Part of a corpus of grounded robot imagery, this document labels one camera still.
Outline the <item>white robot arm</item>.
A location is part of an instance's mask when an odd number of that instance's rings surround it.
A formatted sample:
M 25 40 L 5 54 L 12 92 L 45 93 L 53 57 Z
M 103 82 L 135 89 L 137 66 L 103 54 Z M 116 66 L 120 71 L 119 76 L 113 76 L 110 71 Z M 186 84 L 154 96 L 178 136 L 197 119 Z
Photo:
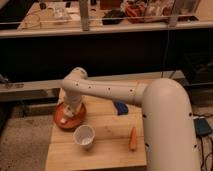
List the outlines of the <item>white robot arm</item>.
M 140 107 L 147 171 L 201 171 L 191 103 L 177 81 L 93 81 L 83 68 L 77 67 L 62 80 L 61 86 L 65 102 L 72 109 L 83 95 Z

